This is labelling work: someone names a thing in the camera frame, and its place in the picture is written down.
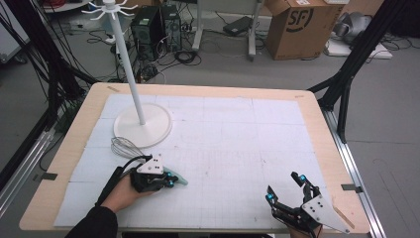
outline human arm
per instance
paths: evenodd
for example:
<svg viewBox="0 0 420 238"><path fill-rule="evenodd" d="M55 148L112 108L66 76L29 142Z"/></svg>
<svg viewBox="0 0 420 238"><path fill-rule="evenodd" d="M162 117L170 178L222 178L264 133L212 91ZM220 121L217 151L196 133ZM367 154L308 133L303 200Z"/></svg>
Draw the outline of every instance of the human arm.
<svg viewBox="0 0 420 238"><path fill-rule="evenodd" d="M306 233L306 232L302 232L302 231L298 231L295 228L291 227L291 226L287 226L289 233L290 233L290 238L310 238L310 234ZM316 238L321 237L322 234L322 225L318 226L317 228L315 228L313 230L314 234L316 235Z"/></svg>
<svg viewBox="0 0 420 238"><path fill-rule="evenodd" d="M102 204L93 207L66 238L103 237L115 238L118 231L115 213L130 206L138 198L154 193L153 191L137 192L130 182L130 176L125 176L112 189Z"/></svg>

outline computer tower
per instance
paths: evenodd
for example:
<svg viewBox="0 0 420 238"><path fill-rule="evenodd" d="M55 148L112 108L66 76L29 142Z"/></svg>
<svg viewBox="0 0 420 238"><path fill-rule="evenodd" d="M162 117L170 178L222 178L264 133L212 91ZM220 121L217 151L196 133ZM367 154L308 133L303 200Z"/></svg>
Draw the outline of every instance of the computer tower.
<svg viewBox="0 0 420 238"><path fill-rule="evenodd" d="M166 36L166 49L168 52L182 50L181 19L176 5L164 4L160 6L163 28Z"/></svg>
<svg viewBox="0 0 420 238"><path fill-rule="evenodd" d="M131 23L140 60L158 59L158 44L164 38L159 6L142 6Z"/></svg>
<svg viewBox="0 0 420 238"><path fill-rule="evenodd" d="M142 6L131 23L134 39L139 44L157 44L164 38L159 6Z"/></svg>

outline black sleeve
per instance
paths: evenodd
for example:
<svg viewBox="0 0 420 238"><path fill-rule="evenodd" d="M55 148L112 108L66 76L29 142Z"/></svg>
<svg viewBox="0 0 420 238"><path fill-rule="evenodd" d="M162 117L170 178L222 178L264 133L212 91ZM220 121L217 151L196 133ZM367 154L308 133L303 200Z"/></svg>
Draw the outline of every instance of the black sleeve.
<svg viewBox="0 0 420 238"><path fill-rule="evenodd" d="M116 238L117 231L117 215L107 207L95 206L68 232L65 238Z"/></svg>

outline human hand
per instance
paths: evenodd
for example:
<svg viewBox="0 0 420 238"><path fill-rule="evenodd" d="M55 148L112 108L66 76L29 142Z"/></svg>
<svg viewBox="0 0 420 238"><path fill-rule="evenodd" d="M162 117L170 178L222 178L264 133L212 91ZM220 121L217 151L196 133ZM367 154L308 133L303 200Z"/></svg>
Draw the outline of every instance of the human hand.
<svg viewBox="0 0 420 238"><path fill-rule="evenodd" d="M131 185L130 176L124 176L102 202L101 206L108 207L114 213L133 204L138 198L153 194L154 191L137 192Z"/></svg>

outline desk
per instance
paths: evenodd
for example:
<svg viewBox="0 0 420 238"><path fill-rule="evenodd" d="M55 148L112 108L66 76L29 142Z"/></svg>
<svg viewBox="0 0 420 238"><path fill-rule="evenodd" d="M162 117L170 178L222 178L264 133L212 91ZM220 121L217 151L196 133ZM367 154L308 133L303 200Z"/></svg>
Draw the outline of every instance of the desk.
<svg viewBox="0 0 420 238"><path fill-rule="evenodd" d="M341 184L352 183L352 181L346 172L317 100L311 92L176 85L139 85L138 89L144 95L245 97L296 101L334 206L355 225L355 228L351 229L352 233L368 233L368 220L357 195L353 191L343 191L341 188ZM66 185L83 153L102 108L112 93L130 93L129 85L96 83L92 86L49 168L49 173L58 174L58 177L56 180L41 182L20 222L23 230L57 230L53 223L63 200ZM285 229L266 232L285 232Z"/></svg>

